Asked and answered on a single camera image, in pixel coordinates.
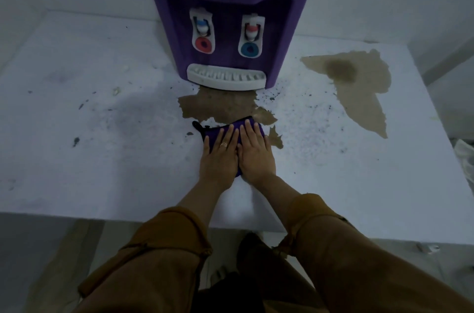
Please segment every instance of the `brown jacket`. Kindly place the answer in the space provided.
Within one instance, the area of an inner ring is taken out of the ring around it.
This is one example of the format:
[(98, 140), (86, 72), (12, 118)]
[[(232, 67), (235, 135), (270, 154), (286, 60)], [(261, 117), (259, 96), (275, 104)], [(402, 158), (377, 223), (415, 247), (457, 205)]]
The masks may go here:
[[(264, 302), (267, 312), (474, 312), (468, 300), (379, 248), (318, 195), (294, 199), (288, 223), (280, 248), (296, 256), (326, 308), (273, 301)], [(85, 299), (75, 313), (187, 313), (211, 253), (206, 227), (192, 212), (165, 209), (79, 286)]]

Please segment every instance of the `white drip tray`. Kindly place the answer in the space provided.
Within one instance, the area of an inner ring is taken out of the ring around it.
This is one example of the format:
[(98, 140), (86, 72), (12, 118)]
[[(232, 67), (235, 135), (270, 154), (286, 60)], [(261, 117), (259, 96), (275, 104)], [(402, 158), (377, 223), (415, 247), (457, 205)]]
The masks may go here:
[(191, 64), (186, 72), (189, 81), (219, 90), (257, 90), (265, 88), (266, 83), (265, 73), (258, 70)]

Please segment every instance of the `brown stain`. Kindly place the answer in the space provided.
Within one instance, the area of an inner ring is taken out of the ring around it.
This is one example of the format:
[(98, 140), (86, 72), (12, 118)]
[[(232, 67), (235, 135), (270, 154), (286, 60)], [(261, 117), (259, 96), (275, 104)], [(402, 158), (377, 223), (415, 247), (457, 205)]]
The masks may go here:
[(278, 136), (278, 134), (276, 133), (275, 125), (273, 125), (273, 127), (270, 127), (270, 133), (268, 135), (268, 138), (272, 146), (275, 146), (279, 149), (283, 148), (283, 141), (281, 140), (281, 135)]
[(255, 91), (223, 91), (199, 87), (197, 94), (182, 96), (178, 103), (183, 118), (195, 118), (199, 122), (214, 118), (216, 122), (231, 124), (246, 116), (263, 125), (272, 125), (277, 119), (263, 107), (257, 106)]
[(392, 78), (377, 50), (308, 56), (302, 57), (301, 62), (333, 80), (347, 116), (364, 129), (387, 138), (386, 118), (376, 93), (388, 92)]

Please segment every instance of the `white table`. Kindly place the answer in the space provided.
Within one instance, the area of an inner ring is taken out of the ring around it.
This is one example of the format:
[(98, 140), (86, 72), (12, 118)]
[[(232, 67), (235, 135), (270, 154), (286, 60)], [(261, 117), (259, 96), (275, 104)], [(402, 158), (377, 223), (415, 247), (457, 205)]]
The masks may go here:
[[(145, 221), (193, 186), (202, 142), (187, 136), (193, 119), (177, 99), (198, 87), (176, 74), (158, 27), (46, 16), (0, 77), (1, 211)], [(386, 140), (348, 118), (331, 80), (300, 62), (370, 49), (392, 74), (378, 95)], [(276, 86), (258, 99), (278, 119), (278, 174), (295, 189), (320, 194), (371, 238), (474, 243), (474, 199), (405, 46), (295, 36)], [(241, 178), (211, 226), (283, 229)]]

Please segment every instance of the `purple cloth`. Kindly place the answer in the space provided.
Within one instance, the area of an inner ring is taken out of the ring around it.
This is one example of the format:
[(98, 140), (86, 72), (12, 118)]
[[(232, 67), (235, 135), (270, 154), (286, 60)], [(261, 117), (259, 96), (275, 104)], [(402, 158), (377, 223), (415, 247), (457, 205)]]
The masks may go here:
[[(245, 126), (245, 120), (249, 120), (250, 124), (252, 125), (252, 128), (253, 128), (255, 121), (254, 121), (252, 116), (248, 116), (248, 117), (244, 117), (243, 119), (240, 119), (240, 120), (237, 120), (237, 121), (233, 122), (232, 124), (234, 125), (234, 130), (236, 128), (240, 129), (240, 125)], [(214, 143), (216, 142), (217, 135), (219, 135), (219, 130), (221, 128), (223, 128), (224, 129), (224, 136), (225, 136), (226, 132), (229, 129), (229, 126), (230, 125), (210, 128), (209, 126), (202, 127), (201, 124), (197, 121), (193, 122), (193, 127), (200, 132), (203, 141), (204, 141), (204, 138), (206, 136), (209, 136), (209, 146), (210, 146), (210, 151), (211, 152), (212, 152), (212, 148), (214, 147)], [(265, 136), (264, 130), (262, 129), (262, 125), (258, 124), (258, 127), (260, 127), (260, 132), (261, 132), (262, 136)], [(238, 137), (238, 142), (242, 143), (240, 135)], [(242, 172), (241, 172), (240, 167), (239, 167), (236, 177), (240, 176), (241, 174), (242, 174)]]

